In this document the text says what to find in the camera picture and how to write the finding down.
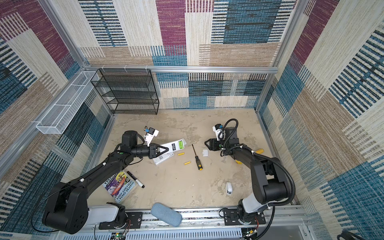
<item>white wire basket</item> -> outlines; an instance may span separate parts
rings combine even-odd
[[[90,82],[95,71],[83,71],[43,116],[36,128],[43,134],[63,134],[73,117],[91,92]]]

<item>red wire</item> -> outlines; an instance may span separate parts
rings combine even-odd
[[[128,231],[127,231],[127,233],[129,232],[129,229],[131,228],[131,220],[130,219],[128,219],[127,220],[127,222],[129,221],[129,224],[127,225],[127,227],[124,229],[124,232],[123,232],[123,234],[125,234],[125,230],[127,230],[128,229]]]
[[[257,218],[255,218],[256,222],[257,222],[257,227],[256,227],[256,230],[259,228],[259,221],[257,220]]]

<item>yellow and black screwdriver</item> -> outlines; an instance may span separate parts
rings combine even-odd
[[[195,147],[193,146],[193,144],[192,144],[192,148],[193,148],[193,151],[195,152],[195,158],[196,158],[197,168],[198,168],[199,170],[203,170],[203,166],[201,165],[201,161],[200,161],[199,157],[198,157],[197,154],[196,154]]]

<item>book cover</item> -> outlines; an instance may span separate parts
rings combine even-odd
[[[136,186],[136,182],[124,171],[114,174],[103,183],[103,187],[115,199],[116,203],[124,200]]]

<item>patterned carpet wall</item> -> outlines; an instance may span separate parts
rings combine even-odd
[[[253,108],[267,74],[152,73],[160,109]]]
[[[79,69],[37,0],[0,1],[0,155]]]
[[[271,66],[296,0],[52,0],[92,65]]]
[[[62,135],[36,136],[0,181],[0,239],[48,239],[49,234],[30,225],[34,206],[57,182],[86,173],[109,118],[102,99],[92,90]],[[43,210],[38,209],[34,225],[47,231],[41,223]]]
[[[52,0],[91,65],[271,66],[296,0]],[[254,107],[265,75],[155,73],[160,108]]]
[[[260,114],[318,239],[384,239],[384,1],[310,0]]]

